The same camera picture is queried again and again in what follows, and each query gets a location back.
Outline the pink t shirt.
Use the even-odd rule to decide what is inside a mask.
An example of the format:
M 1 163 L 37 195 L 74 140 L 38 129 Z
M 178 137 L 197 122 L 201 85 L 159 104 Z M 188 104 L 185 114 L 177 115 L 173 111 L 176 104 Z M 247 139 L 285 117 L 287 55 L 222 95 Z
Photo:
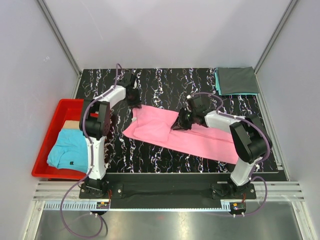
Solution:
M 228 132 L 198 124 L 190 130 L 172 130 L 178 113 L 148 105 L 135 108 L 132 113 L 132 122 L 123 131 L 127 138 L 229 164 L 236 164 L 239 159 Z

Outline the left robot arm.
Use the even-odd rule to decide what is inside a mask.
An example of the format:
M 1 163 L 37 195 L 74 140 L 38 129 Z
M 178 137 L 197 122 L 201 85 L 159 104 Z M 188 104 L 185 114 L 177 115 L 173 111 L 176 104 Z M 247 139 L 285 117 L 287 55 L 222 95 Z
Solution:
M 111 127 L 111 109 L 121 101 L 126 101 L 130 108 L 141 107 L 137 75 L 125 73 L 122 80 L 116 80 L 99 96 L 85 99 L 82 106 L 79 129 L 85 137 L 88 153 L 88 168 L 83 181 L 84 187 L 97 198 L 108 193 L 104 145 Z

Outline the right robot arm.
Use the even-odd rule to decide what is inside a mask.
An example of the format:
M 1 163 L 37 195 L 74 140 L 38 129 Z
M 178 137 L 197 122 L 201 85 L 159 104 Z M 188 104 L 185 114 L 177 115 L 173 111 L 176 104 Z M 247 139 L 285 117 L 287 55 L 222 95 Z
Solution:
M 216 128 L 232 136 L 238 161 L 227 180 L 212 191 L 220 197 L 239 198 L 245 193 L 254 170 L 269 158 L 273 143 L 263 129 L 257 115 L 248 117 L 223 113 L 223 100 L 209 92 L 197 92 L 186 97 L 185 106 L 178 113 L 172 130 L 190 130 L 193 124 Z

